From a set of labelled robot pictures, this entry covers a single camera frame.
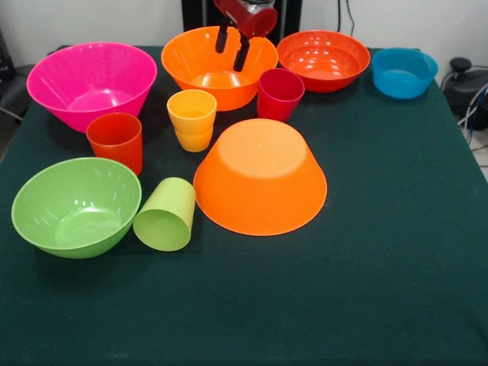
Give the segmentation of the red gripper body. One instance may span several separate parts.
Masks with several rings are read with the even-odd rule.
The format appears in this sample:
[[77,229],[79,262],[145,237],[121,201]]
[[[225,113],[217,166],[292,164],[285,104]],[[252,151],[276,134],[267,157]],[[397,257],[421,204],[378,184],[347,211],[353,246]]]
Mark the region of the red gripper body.
[[214,0],[213,3],[248,38],[266,37],[278,22],[274,1]]

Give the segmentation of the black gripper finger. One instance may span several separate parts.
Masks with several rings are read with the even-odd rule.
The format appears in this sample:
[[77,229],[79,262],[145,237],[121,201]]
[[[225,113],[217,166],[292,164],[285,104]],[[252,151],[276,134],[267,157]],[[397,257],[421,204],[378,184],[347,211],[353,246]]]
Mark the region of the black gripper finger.
[[220,22],[219,30],[217,33],[217,40],[215,44],[215,51],[217,53],[223,53],[226,47],[226,41],[228,37],[228,27],[231,25],[229,18],[223,18]]
[[233,64],[233,70],[235,72],[241,72],[243,70],[250,48],[249,38],[244,33],[240,33],[240,44],[241,47],[236,54]]

